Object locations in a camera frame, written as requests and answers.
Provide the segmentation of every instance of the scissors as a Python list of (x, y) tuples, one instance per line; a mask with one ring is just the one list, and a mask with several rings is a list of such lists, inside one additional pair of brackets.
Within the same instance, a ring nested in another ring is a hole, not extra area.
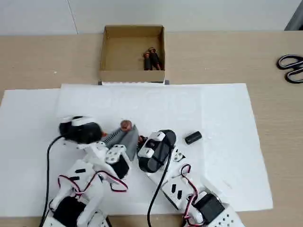
[[(287, 64), (287, 65), (283, 65), (282, 61), (285, 59), (293, 59), (293, 60), (296, 60), (296, 62)], [(278, 69), (281, 69), (281, 70), (293, 69), (292, 71), (289, 71), (285, 74), (285, 80), (287, 82), (292, 83), (292, 84), (303, 83), (303, 79), (292, 78), (293, 75), (303, 72), (303, 57), (296, 55), (296, 54), (287, 54), (278, 59), (278, 61), (276, 62), (276, 66), (278, 67)]]

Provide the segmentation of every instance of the cardboard box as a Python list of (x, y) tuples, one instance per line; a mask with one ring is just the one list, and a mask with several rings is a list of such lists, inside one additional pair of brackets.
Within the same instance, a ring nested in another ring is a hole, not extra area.
[[(163, 70), (144, 71), (143, 54), (154, 47)], [(105, 26), (100, 62), (103, 82), (164, 81), (163, 26)]]

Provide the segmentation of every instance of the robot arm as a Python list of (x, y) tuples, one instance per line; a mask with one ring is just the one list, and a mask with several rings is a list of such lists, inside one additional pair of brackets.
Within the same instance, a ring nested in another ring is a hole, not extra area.
[(171, 130), (152, 133), (137, 152), (140, 169), (157, 185), (164, 176), (160, 188), (189, 226), (243, 227), (232, 207), (221, 203), (211, 190), (213, 186), (192, 174), (191, 165), (175, 144)]
[(138, 130), (136, 126), (121, 125), (105, 135), (99, 125), (87, 117), (69, 118), (59, 129), (65, 145), (83, 149), (87, 154), (58, 177), (60, 189), (49, 204), (53, 215), (47, 216), (43, 226), (108, 227), (107, 215), (99, 208), (104, 187), (109, 183), (114, 192), (127, 191), (121, 179), (127, 175), (135, 156)]

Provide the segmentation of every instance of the cable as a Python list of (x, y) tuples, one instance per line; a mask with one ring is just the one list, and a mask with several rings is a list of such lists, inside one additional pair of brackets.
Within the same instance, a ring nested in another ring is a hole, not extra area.
[(46, 210), (47, 210), (47, 204), (48, 204), (48, 194), (49, 194), (49, 153), (50, 150), (52, 148), (52, 146), (54, 145), (55, 142), (57, 142), (59, 139), (61, 139), (62, 137), (64, 137), (65, 135), (61, 135), (56, 137), (48, 146), (47, 148), (47, 154), (46, 154), (46, 160), (47, 160), (47, 167), (46, 167), (46, 197), (45, 197), (45, 205), (44, 205), (44, 210), (43, 210), (43, 215), (41, 217), (41, 221), (39, 224), (39, 227), (43, 226), (44, 223), (44, 219), (45, 219), (45, 214), (46, 214)]
[(118, 189), (114, 189), (113, 186), (112, 186), (112, 183), (110, 183), (110, 189), (113, 191), (113, 192), (127, 192), (128, 190), (128, 186), (127, 184), (125, 184), (123, 181), (121, 181), (120, 179), (112, 176), (111, 174), (109, 174), (108, 172), (106, 171), (97, 171), (95, 172), (95, 174), (92, 176), (92, 178), (90, 179), (90, 181), (88, 182), (88, 184), (86, 185), (86, 187), (84, 188), (83, 191), (81, 191), (80, 187), (78, 186), (78, 184), (76, 182), (74, 182), (73, 180), (71, 180), (68, 176), (65, 176), (65, 175), (59, 175), (58, 176), (58, 185), (59, 187), (61, 187), (61, 184), (60, 184), (60, 177), (68, 180), (69, 182), (71, 182), (72, 185), (74, 185), (74, 189), (76, 191), (76, 195), (78, 196), (81, 196), (82, 194), (84, 194), (86, 192), (86, 190), (90, 187), (92, 181), (94, 180), (94, 178), (100, 174), (100, 173), (103, 173), (103, 174), (106, 174), (108, 177), (110, 177), (113, 181), (115, 182), (118, 182), (118, 184), (122, 185), (123, 187), (125, 187), (124, 190), (118, 190)]
[(159, 190), (160, 190), (160, 188), (161, 188), (161, 186), (162, 186), (162, 183), (163, 183), (163, 181), (164, 181), (164, 178), (165, 178), (165, 175), (166, 175), (167, 170), (168, 170), (168, 168), (169, 168), (169, 163), (170, 163), (170, 160), (171, 160), (172, 145), (171, 145), (171, 144), (167, 144), (167, 145), (169, 145), (169, 148), (170, 148), (169, 157), (168, 157), (168, 160), (167, 160), (167, 164), (166, 164), (166, 166), (165, 166), (163, 175), (162, 175), (161, 180), (160, 180), (160, 182), (159, 182), (159, 184), (158, 184), (158, 187), (157, 187), (157, 189), (156, 189), (156, 191), (155, 191), (155, 194), (153, 195), (153, 197), (152, 197), (152, 199), (151, 199), (151, 203), (150, 203), (150, 206), (149, 206), (148, 211), (147, 211), (147, 224), (148, 224), (149, 227), (152, 227), (152, 225), (151, 225), (151, 209), (152, 209), (153, 203), (155, 202), (155, 199), (156, 199), (156, 197), (157, 197), (157, 195), (158, 195), (158, 192), (159, 192)]
[(184, 169), (185, 167), (187, 167), (187, 166), (188, 166), (187, 173), (190, 172), (191, 165), (190, 165), (190, 164), (185, 164), (185, 165), (182, 166), (182, 168), (181, 168), (181, 176), (184, 177), (184, 178), (188, 181), (188, 183), (190, 184), (190, 186), (192, 186), (192, 188), (193, 188), (195, 194), (189, 196), (189, 198), (188, 198), (188, 202), (187, 202), (187, 205), (186, 205), (186, 208), (185, 208), (185, 212), (184, 212), (184, 215), (183, 215), (183, 223), (187, 222), (188, 225), (191, 226), (191, 227), (200, 227), (200, 226), (203, 225), (203, 223), (202, 223), (202, 224), (192, 224), (192, 223), (189, 221), (189, 219), (191, 218), (191, 217), (188, 215), (189, 207), (190, 207), (190, 205), (191, 205), (193, 202), (196, 201), (196, 199), (197, 199), (198, 196), (199, 196), (199, 192), (198, 192), (197, 188), (194, 186), (194, 184), (193, 184), (193, 183), (185, 176), (185, 174), (183, 173), (183, 169)]

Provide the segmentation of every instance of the white wall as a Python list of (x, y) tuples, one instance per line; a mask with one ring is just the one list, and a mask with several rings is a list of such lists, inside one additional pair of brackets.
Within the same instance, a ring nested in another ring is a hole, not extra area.
[(300, 2), (0, 0), (0, 35), (96, 33), (106, 24), (163, 24), (166, 31), (284, 30)]

